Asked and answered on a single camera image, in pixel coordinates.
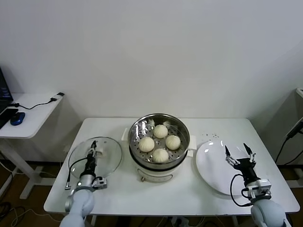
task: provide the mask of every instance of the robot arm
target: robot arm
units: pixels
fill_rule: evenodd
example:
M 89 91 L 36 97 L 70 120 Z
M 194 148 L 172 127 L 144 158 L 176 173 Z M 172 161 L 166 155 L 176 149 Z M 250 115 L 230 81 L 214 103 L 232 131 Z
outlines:
M 70 213 L 63 218 L 60 227 L 84 227 L 84 218 L 91 213 L 94 205 L 94 195 L 90 190 L 75 192 L 72 196 Z
M 256 165 L 255 154 L 246 144 L 244 147 L 250 157 L 234 159 L 225 146 L 226 161 L 234 169 L 242 172 L 245 186 L 242 191 L 248 194 L 254 222 L 259 227 L 291 227 L 281 205 L 270 200 L 271 183 L 267 179 L 258 178 L 253 169 Z
M 87 162 L 84 171 L 80 174 L 80 180 L 65 203 L 65 211 L 69 212 L 69 214 L 63 218 L 60 227 L 84 227 L 85 217 L 91 213 L 95 205 L 93 192 L 107 188 L 106 178 L 96 177 L 95 174 L 97 165 L 96 147 L 97 142 L 94 141 L 87 154 Z M 66 190 L 70 189 L 69 180 L 70 172 L 65 187 Z

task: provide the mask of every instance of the glass lid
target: glass lid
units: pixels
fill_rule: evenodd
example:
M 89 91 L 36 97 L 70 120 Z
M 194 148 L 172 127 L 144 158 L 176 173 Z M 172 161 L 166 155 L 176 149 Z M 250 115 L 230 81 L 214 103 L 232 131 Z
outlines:
M 118 168 L 122 160 L 121 145 L 110 137 L 94 137 L 80 143 L 72 151 L 68 160 L 68 166 L 70 167 L 79 159 L 85 158 L 94 141 L 97 142 L 97 166 L 95 174 L 96 176 L 107 177 Z M 71 174 L 79 179 L 80 174 L 84 171 L 86 162 L 86 160 L 82 160 L 74 164 L 71 169 Z

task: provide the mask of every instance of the computer monitor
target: computer monitor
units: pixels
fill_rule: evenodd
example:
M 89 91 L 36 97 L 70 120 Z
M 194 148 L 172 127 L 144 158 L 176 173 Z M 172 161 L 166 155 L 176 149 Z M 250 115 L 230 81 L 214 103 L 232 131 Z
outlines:
M 0 68 L 0 101 L 14 101 L 13 96 L 9 91 L 9 87 L 5 81 L 2 70 Z

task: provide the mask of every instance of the mouse cable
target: mouse cable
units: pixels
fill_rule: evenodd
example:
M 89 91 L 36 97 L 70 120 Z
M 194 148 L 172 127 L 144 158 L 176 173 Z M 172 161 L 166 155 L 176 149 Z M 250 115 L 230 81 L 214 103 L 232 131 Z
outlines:
M 14 105 L 15 107 L 23 107 L 24 109 L 27 109 L 27 110 L 31 110 L 31 109 L 34 109 L 36 106 L 39 106 L 39 105 L 46 105 L 46 104 L 49 104 L 49 103 L 51 103 L 51 102 L 53 102 L 54 100 L 49 100 L 47 103 L 40 103 L 40 104 L 37 104 L 37 105 L 34 105 L 34 106 L 32 106 L 32 107 L 30 107 L 30 108 L 28 108 L 28 107 L 25 107 L 25 106 L 22 106 L 22 105 L 20 105 L 19 103 L 12 103 L 12 105 Z
M 39 103 L 39 104 L 34 105 L 34 106 L 30 107 L 30 108 L 25 107 L 25 106 L 23 106 L 23 105 L 20 105 L 20 103 L 11 103 L 11 104 L 9 104 L 8 106 L 14 106 L 14 107 L 19 107 L 19 106 L 21 106 L 21 107 L 24 108 L 24 109 L 31 110 L 31 109 L 34 109 L 35 107 L 39 106 L 39 105 L 46 105 L 46 104 L 49 104 L 49 103 L 51 103 L 51 102 L 55 102 L 55 101 L 57 101 L 60 97 L 63 97 L 64 95 L 65 95 L 64 93 L 59 92 L 57 95 L 51 97 L 50 100 L 49 100 L 47 103 Z

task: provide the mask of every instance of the cable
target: cable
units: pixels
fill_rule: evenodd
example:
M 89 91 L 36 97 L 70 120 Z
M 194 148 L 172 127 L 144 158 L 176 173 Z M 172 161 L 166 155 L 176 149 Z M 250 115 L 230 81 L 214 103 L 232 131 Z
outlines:
M 244 198 L 246 198 L 246 199 L 251 199 L 251 197 L 250 196 L 248 196 L 248 195 L 244 195 L 244 193 L 243 192 L 246 192 L 247 190 L 246 190 L 246 188 L 243 188 L 242 190 L 241 190 L 241 195 L 244 197 Z
M 233 182 L 233 180 L 234 180 L 237 176 L 243 177 L 243 175 L 241 175 L 241 174 L 236 174 L 236 175 L 233 176 L 233 178 L 232 178 L 231 185 L 230 185 L 230 187 L 229 187 L 229 191 L 230 191 L 230 193 L 231 193 L 232 201 L 233 201 L 238 207 L 249 207 L 249 206 L 252 205 L 251 203 L 238 204 L 238 203 L 236 202 L 236 200 L 233 198 L 233 195 L 232 195 L 232 182 Z
M 156 227 L 159 227 L 160 226 L 160 224 L 161 224 L 161 222 L 164 220 L 164 217 L 162 217 L 162 219 L 161 219 L 161 221 L 157 224 L 157 226 Z
M 1 165 L 3 168 L 5 168 L 7 171 L 9 171 L 10 173 L 13 173 L 13 172 L 14 172 L 14 171 L 11 171 L 10 169 L 8 169 L 2 162 L 0 162 L 0 165 Z M 56 175 L 53 175 L 53 174 L 50 174 L 50 173 L 44 172 L 44 171 L 34 171 L 33 173 L 44 173 L 44 174 L 49 174 L 50 176 L 56 177 Z
M 167 225 L 167 223 L 169 223 L 169 218 L 166 220 L 166 222 L 164 223 L 163 227 L 165 227 Z
M 279 153 L 278 153 L 278 156 L 276 157 L 275 163 L 277 162 L 277 160 L 278 160 L 278 158 L 279 158 L 279 156 L 280 156 L 280 154 L 281 154 L 281 152 L 282 152 L 282 149 L 283 149 L 284 145 L 286 144 L 286 142 L 287 142 L 288 140 L 289 140 L 289 137 L 287 137 L 287 138 L 284 140 L 284 142 L 283 142 L 283 144 L 282 144 L 282 147 L 281 147 L 281 149 L 280 149 L 280 151 L 279 151 Z
M 221 223 L 221 225 L 223 226 L 223 227 L 225 227 L 225 225 L 223 224 L 223 222 L 218 218 L 218 217 L 216 217 L 218 220 L 219 220 L 219 222 Z
M 138 227 L 141 227 L 146 219 L 147 219 L 147 217 L 143 218 L 142 222 L 140 223 L 140 225 L 138 225 Z
M 295 161 L 302 153 L 303 153 L 303 150 L 302 150 L 302 151 L 301 151 L 293 160 L 291 160 L 291 161 L 289 161 L 289 162 L 287 162 L 287 163 L 285 163 L 285 164 L 283 164 L 283 165 L 286 166 L 287 164 L 289 164 L 289 163 Z
M 213 226 L 219 227 L 216 223 L 214 223 L 213 221 L 207 221 L 205 222 L 205 224 L 203 225 L 204 227 L 207 226 L 207 224 L 212 224 Z
M 23 210 L 23 213 L 20 214 L 20 216 L 21 216 L 20 219 L 18 219 L 18 214 L 17 214 L 17 209 L 18 209 L 18 208 L 21 208 L 21 209 Z M 12 225 L 14 224 L 13 226 L 15 227 L 15 226 L 19 225 L 19 223 L 23 220 L 26 211 L 25 211 L 25 208 L 22 207 L 22 206 L 18 206 L 18 207 L 12 208 L 12 209 L 10 209 L 10 212 L 11 212 L 12 210 L 15 212 L 16 218 L 12 221 L 12 223 L 11 223 L 10 225 L 12 226 Z
M 83 160 L 87 160 L 87 157 L 84 157 L 84 158 L 81 158 L 81 159 L 75 161 L 75 162 L 70 166 L 70 169 L 69 169 L 69 171 L 68 171 L 68 177 L 67 177 L 67 181 L 66 181 L 66 182 L 71 181 L 71 168 L 73 167 L 73 165 L 76 164 L 76 163 L 78 163 L 78 162 L 80 162 L 80 161 L 83 161 Z
M 17 213 L 16 213 L 16 217 L 15 217 L 15 219 L 12 221 L 12 223 L 11 223 L 11 227 L 15 227 L 17 224 L 18 224 L 18 218 L 20 217 L 20 216 L 23 216 L 24 214 L 26 214 L 27 212 L 29 212 L 29 211 L 31 211 L 31 212 L 33 212 L 34 214 L 36 214 L 37 216 L 49 216 L 53 221 L 55 221 L 55 222 L 61 222 L 61 220 L 56 220 L 56 219 L 54 219 L 50 214 L 37 214 L 33 209 L 28 209 L 28 210 L 26 210 L 26 211 L 24 211 L 22 214 L 19 214 L 19 215 L 17 215 Z
M 202 223 L 204 222 L 204 220 L 205 220 L 205 217 L 201 217 L 199 223 L 196 226 L 193 226 L 193 227 L 199 227 L 200 225 L 202 225 Z
M 22 105 L 20 105 L 19 103 L 12 103 L 12 105 L 13 105 L 14 107 L 19 107 L 19 106 L 21 106 L 21 107 L 23 107 L 24 109 L 31 110 L 31 109 L 34 109 L 35 107 L 39 106 L 39 105 L 46 105 L 46 104 L 49 104 L 49 103 L 51 103 L 51 102 L 53 102 L 53 101 L 54 101 L 54 100 L 51 99 L 51 100 L 49 100 L 47 103 L 39 103 L 39 104 L 34 105 L 34 106 L 30 107 L 30 108 L 25 107 L 25 106 L 22 106 Z

